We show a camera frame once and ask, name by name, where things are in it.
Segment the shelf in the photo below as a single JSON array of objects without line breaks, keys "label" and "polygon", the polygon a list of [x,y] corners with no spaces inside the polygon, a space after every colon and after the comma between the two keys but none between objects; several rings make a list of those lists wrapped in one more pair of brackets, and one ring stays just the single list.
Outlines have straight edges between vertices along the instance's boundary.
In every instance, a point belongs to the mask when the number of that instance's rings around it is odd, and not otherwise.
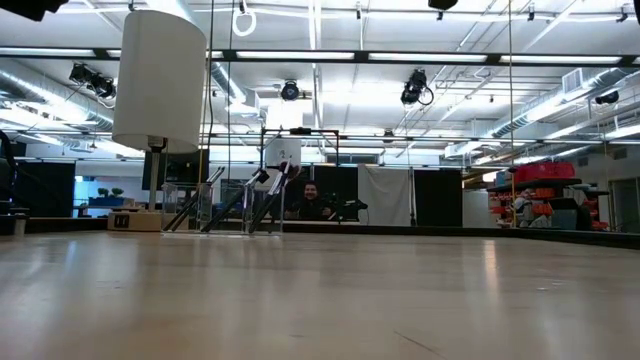
[{"label": "shelf", "polygon": [[608,191],[594,190],[594,191],[585,191],[584,194],[587,195],[587,197],[589,197],[589,196],[607,196],[607,195],[609,195],[609,192]]},{"label": "shelf", "polygon": [[[516,184],[516,191],[522,191],[529,188],[535,189],[535,188],[567,187],[567,186],[577,185],[581,183],[582,183],[582,180],[580,179],[538,179],[538,180],[525,181],[525,182]],[[487,189],[487,192],[506,192],[506,191],[511,191],[511,184],[496,186],[496,187]]]}]

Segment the ceiling beam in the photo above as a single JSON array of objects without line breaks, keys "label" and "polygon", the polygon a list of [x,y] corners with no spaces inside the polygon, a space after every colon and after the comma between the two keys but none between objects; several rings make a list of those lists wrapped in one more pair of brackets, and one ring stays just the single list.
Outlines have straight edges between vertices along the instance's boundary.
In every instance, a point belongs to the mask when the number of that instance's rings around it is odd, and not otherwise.
[{"label": "ceiling beam", "polygon": [[[508,67],[509,54],[481,52],[332,51],[332,50],[213,50],[222,62],[326,63],[386,65],[468,65]],[[120,49],[102,47],[0,47],[0,58],[119,61]],[[513,54],[514,67],[640,68],[640,54]]]}]

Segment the ductwork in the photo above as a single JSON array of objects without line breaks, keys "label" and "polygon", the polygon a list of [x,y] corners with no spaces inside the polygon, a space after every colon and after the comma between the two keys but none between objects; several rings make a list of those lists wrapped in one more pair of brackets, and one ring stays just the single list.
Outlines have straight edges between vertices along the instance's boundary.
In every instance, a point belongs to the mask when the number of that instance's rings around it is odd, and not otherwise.
[{"label": "ductwork", "polygon": [[227,70],[219,62],[211,63],[211,80],[223,93],[227,94],[227,90],[229,91],[227,95],[232,103],[243,104],[247,101],[246,92],[229,77]]},{"label": "ductwork", "polygon": [[92,130],[111,131],[112,110],[14,60],[0,59],[0,89],[7,100],[68,107],[82,120],[95,122]]},{"label": "ductwork", "polygon": [[[639,69],[612,68],[577,69],[563,77],[563,85],[537,97],[514,114],[513,122],[510,115],[496,121],[493,128],[481,137],[500,138],[511,131],[516,131],[536,121],[550,116],[578,100],[591,98],[615,90],[627,78],[637,75]],[[481,143],[465,143],[448,146],[445,150],[447,157],[468,153]]]},{"label": "ductwork", "polygon": [[[198,26],[194,18],[194,13],[189,8],[189,5],[183,0],[146,0],[150,8],[179,16],[190,23]],[[246,93],[242,90],[238,84],[227,74],[222,64],[219,62],[211,63],[211,80],[216,83],[220,91],[227,93],[229,90],[229,98],[234,103],[244,103],[246,100]]]}]

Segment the red storage bin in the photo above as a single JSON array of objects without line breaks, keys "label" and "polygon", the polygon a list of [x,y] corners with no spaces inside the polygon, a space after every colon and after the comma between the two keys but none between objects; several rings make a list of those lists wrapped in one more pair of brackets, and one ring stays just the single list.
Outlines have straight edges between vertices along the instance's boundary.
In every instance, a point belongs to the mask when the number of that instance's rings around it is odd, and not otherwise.
[{"label": "red storage bin", "polygon": [[576,170],[568,162],[522,165],[514,174],[516,183],[538,179],[572,179],[575,176]]}]

